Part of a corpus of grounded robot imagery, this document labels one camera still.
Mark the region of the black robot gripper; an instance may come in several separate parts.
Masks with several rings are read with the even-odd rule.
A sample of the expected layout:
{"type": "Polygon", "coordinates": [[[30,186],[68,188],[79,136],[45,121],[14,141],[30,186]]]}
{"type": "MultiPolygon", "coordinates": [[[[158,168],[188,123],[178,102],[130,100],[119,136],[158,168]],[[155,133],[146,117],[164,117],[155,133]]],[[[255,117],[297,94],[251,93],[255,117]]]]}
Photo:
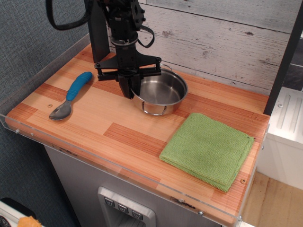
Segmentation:
{"type": "Polygon", "coordinates": [[[142,78],[161,74],[160,62],[160,57],[139,53],[135,44],[118,45],[116,55],[96,63],[95,68],[100,81],[118,80],[124,97],[132,98],[132,92],[140,95],[142,78]]]}

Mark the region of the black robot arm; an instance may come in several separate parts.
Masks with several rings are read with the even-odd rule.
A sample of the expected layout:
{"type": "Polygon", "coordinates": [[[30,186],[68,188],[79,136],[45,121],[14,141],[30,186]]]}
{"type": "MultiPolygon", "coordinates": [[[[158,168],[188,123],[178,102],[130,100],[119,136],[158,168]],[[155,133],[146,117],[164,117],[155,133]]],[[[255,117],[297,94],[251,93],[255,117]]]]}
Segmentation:
{"type": "Polygon", "coordinates": [[[140,43],[138,31],[154,32],[143,26],[145,11],[136,0],[102,0],[100,5],[111,30],[110,41],[116,55],[95,64],[98,79],[115,80],[124,97],[132,99],[141,90],[141,80],[161,74],[161,58],[141,54],[136,49],[140,43]]]}

